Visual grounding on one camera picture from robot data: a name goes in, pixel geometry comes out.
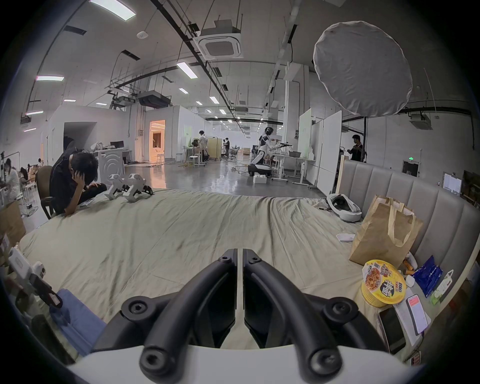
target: black hair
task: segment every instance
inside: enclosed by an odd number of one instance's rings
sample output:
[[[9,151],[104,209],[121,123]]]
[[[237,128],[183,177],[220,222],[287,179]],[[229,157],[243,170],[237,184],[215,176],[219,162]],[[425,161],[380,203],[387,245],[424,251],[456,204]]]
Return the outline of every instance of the black hair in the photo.
[[[5,165],[8,165],[8,174],[10,175],[10,171],[12,170],[12,161],[10,158],[5,161]]]
[[[90,184],[98,176],[98,160],[91,153],[74,153],[71,161],[74,172],[85,176],[85,185]]]

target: air conditioner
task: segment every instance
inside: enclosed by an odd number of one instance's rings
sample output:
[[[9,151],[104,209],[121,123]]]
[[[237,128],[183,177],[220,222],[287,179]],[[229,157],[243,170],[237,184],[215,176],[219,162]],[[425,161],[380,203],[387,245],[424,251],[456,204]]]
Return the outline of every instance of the air conditioner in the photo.
[[[215,28],[206,28],[193,41],[205,60],[243,58],[240,30],[232,20],[215,20]]]
[[[424,131],[432,130],[432,122],[427,115],[424,115],[421,112],[412,112],[410,113],[410,122],[414,125],[415,128],[421,129]]]
[[[152,108],[170,107],[170,99],[157,91],[139,93],[137,96],[140,105]]]

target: doorway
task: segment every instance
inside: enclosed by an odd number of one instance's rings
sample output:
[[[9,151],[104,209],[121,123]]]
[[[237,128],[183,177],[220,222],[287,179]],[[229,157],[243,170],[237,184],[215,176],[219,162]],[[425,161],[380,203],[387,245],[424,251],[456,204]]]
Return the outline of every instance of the doorway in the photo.
[[[149,161],[156,163],[156,155],[165,153],[165,120],[150,122]]]

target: person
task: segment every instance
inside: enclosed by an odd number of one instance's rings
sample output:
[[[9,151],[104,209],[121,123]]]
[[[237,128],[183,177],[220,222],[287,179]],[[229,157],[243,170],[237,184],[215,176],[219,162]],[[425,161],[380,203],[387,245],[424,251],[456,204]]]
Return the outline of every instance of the person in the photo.
[[[225,138],[225,156],[228,158],[228,150],[230,149],[230,140],[228,137]]]
[[[204,131],[199,131],[200,137],[198,138],[198,147],[202,149],[202,161],[208,160],[208,152],[206,148],[208,147],[208,139],[205,136]]]
[[[353,135],[352,138],[353,138],[353,142],[355,143],[355,145],[353,146],[352,149],[348,149],[347,152],[352,155],[351,160],[361,161],[363,145],[360,141],[360,136],[359,135]]]
[[[5,161],[5,183],[2,187],[7,187],[5,194],[6,204],[9,204],[17,198],[20,194],[20,179],[18,178],[18,172],[15,167],[12,167],[12,161],[8,158]]]
[[[50,173],[50,196],[57,215],[75,213],[77,205],[107,190],[105,184],[94,182],[98,160],[93,154],[76,147],[65,150]]]

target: man's hand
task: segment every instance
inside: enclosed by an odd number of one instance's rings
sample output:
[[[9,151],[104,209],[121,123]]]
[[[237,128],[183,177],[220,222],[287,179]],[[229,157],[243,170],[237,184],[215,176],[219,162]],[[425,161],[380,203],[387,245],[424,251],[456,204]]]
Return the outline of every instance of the man's hand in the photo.
[[[80,175],[80,172],[76,171],[73,174],[72,179],[73,179],[74,182],[77,183],[78,188],[80,188],[80,189],[84,188],[84,186],[85,186],[85,175]]]

